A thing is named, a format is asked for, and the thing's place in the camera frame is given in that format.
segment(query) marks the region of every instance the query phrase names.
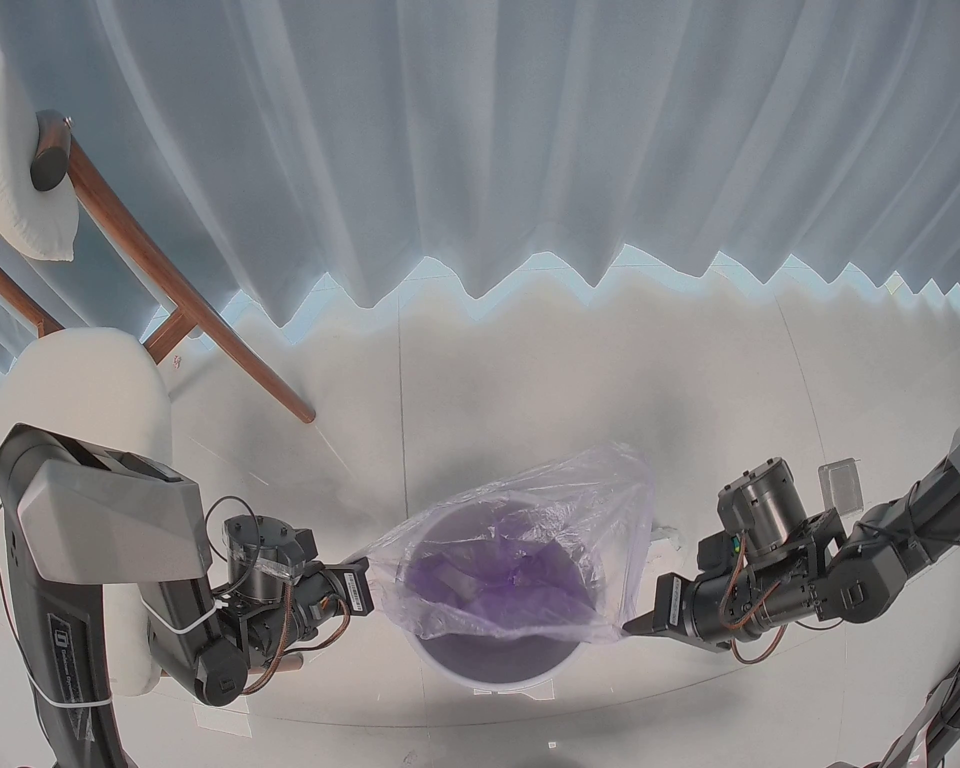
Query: wooden chair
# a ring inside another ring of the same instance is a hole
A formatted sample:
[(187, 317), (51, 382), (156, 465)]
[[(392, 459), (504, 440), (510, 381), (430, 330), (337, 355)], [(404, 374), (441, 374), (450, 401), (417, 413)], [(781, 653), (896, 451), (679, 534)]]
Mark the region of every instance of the wooden chair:
[[(31, 164), (34, 187), (41, 192), (48, 191), (69, 174), (87, 213), (177, 306), (144, 343), (154, 362), (159, 364), (198, 326), (298, 419), (304, 423), (313, 421), (314, 409), (244, 344), (136, 222), (74, 138), (70, 121), (46, 109), (37, 114), (37, 122), (40, 135)], [(3, 271), (0, 271), (0, 296), (36, 327), (37, 337), (63, 330), (56, 319)]]

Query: floor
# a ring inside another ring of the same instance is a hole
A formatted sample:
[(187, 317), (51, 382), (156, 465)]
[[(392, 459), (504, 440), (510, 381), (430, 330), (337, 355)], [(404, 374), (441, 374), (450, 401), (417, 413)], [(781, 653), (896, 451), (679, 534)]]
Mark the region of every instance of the floor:
[[(793, 260), (767, 285), (723, 257), (694, 279), (631, 250), (595, 289), (548, 255), (481, 300), (429, 260), (373, 310), (322, 281), (283, 329), (248, 300), (225, 313), (316, 422), (187, 339), (161, 366), (175, 466), (205, 503), (244, 496), (338, 561), (452, 493), (616, 439), (650, 461), (656, 522), (684, 542), (667, 560), (693, 575), (717, 491), (768, 456), (787, 459), (811, 514), (825, 462), (858, 460), (869, 507), (942, 458), (960, 425), (955, 299), (853, 268), (826, 285)], [(163, 681), (117, 716), (140, 768), (862, 764), (960, 657), (958, 578), (948, 556), (874, 623), (792, 627), (759, 667), (630, 639), (530, 695), (448, 682), (375, 614), (231, 711)], [(32, 713), (0, 708), (13, 764), (44, 764)]]

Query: gray curtain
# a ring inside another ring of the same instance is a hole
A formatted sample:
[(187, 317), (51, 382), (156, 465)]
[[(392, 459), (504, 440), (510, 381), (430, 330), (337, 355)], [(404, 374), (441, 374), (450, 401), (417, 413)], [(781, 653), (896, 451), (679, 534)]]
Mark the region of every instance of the gray curtain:
[[(211, 303), (277, 324), (327, 272), (372, 306), (431, 255), (479, 296), (532, 252), (596, 283), (624, 243), (946, 291), (957, 40), (955, 0), (0, 4), (37, 106)], [(156, 300), (89, 223), (76, 254), (31, 290), (142, 329)]]

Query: translucent trash bag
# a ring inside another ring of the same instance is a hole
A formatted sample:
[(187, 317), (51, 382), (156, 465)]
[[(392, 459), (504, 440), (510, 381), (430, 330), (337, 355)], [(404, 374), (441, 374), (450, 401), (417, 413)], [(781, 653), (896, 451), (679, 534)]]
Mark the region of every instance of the translucent trash bag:
[(425, 640), (615, 642), (636, 616), (652, 517), (646, 463), (602, 444), (454, 496), (353, 558), (370, 560), (377, 608)]

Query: crumpled plastic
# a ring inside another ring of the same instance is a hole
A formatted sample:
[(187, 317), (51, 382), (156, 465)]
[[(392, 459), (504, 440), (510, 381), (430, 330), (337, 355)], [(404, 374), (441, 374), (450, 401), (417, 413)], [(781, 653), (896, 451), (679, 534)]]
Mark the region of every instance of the crumpled plastic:
[(636, 616), (653, 475), (601, 444), (456, 495), (351, 556), (373, 602), (423, 639), (443, 635), (604, 643)]

